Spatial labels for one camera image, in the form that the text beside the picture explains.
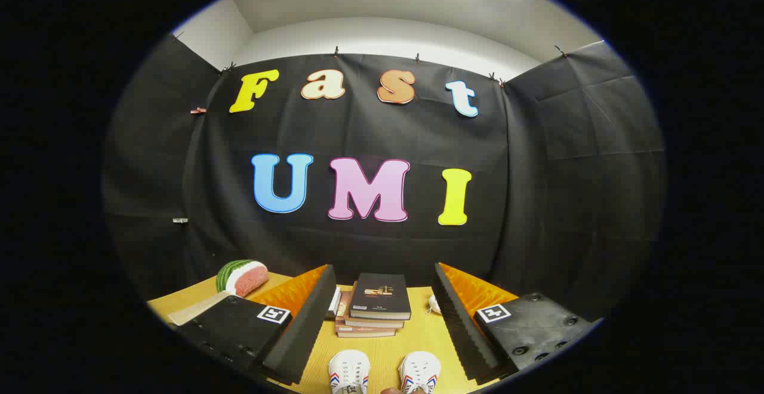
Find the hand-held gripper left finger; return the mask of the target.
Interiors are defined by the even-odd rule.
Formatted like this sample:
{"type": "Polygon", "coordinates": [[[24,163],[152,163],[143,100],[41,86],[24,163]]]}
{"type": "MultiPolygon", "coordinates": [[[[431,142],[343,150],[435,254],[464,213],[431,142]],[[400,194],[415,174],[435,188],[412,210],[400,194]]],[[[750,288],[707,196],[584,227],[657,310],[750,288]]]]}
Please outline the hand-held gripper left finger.
{"type": "Polygon", "coordinates": [[[175,331],[200,350],[251,377],[299,383],[335,294],[323,264],[254,300],[229,295],[175,331]]]}

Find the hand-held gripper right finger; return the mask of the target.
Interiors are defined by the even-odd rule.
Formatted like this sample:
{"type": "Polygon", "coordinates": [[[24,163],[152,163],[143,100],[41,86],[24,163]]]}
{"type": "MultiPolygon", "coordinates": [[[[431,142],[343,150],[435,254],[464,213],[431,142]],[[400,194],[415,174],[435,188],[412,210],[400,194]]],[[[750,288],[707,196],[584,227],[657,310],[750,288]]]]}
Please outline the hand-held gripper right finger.
{"type": "Polygon", "coordinates": [[[483,385],[527,373],[601,324],[543,293],[515,295],[445,263],[432,291],[469,380],[483,385]]]}

